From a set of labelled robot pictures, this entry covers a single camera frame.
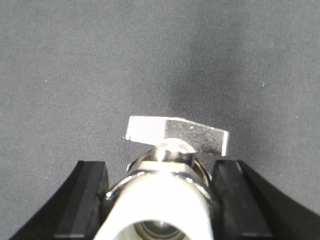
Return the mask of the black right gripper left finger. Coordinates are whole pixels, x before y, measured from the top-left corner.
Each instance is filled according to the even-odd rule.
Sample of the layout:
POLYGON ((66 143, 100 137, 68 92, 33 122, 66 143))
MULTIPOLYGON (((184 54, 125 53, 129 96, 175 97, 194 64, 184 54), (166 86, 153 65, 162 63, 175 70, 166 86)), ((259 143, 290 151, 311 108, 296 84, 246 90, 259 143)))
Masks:
POLYGON ((103 161, 78 161, 55 194, 12 237, 13 240, 92 240, 108 173, 103 161))

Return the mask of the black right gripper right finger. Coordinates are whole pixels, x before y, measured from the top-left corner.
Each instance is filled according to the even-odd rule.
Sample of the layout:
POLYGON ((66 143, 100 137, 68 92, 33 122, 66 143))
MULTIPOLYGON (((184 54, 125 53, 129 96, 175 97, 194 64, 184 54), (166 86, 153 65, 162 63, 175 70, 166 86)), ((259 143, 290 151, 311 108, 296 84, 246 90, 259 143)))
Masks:
POLYGON ((218 203, 216 240, 318 240, 320 216, 241 160, 218 160, 211 189, 218 203))

